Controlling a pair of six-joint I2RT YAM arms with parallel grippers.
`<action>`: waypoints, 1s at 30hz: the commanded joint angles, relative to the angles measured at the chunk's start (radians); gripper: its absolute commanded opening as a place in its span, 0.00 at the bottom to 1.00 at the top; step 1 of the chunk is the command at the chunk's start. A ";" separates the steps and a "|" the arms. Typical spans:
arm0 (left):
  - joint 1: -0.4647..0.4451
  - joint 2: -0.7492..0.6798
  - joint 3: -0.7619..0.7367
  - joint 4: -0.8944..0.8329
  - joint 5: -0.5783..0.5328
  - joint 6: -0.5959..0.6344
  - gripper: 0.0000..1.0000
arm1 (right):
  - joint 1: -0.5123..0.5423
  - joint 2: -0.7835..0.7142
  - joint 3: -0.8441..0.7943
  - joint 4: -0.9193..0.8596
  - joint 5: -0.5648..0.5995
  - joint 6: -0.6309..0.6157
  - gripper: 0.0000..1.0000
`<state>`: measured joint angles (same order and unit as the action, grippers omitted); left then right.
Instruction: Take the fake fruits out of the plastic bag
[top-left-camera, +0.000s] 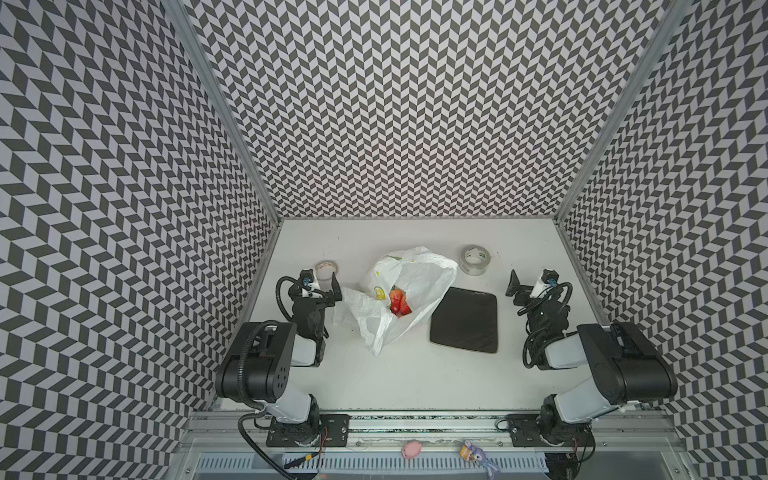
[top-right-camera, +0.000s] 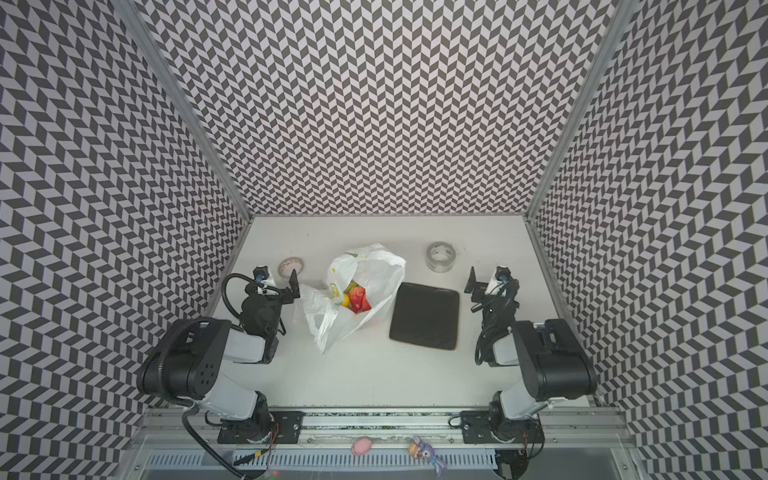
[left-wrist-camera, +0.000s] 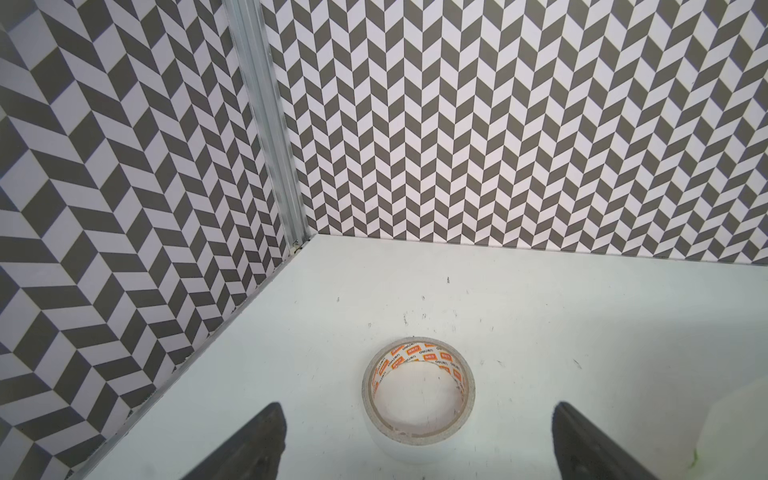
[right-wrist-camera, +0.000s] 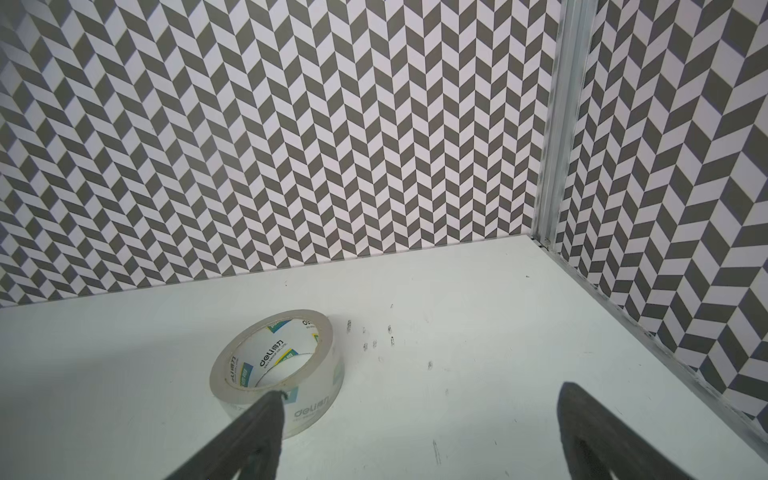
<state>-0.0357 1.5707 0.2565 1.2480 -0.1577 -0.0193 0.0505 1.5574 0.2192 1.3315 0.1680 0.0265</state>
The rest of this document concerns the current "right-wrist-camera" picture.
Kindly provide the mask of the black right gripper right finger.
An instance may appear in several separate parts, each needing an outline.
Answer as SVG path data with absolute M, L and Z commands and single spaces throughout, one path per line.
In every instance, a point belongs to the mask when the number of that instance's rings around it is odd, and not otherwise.
M 690 477 L 576 383 L 562 385 L 557 419 L 573 479 Z

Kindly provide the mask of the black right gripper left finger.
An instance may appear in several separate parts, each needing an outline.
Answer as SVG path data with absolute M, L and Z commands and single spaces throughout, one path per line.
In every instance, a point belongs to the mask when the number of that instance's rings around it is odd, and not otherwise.
M 281 455 L 285 393 L 270 391 L 172 472 L 171 479 L 274 479 Z

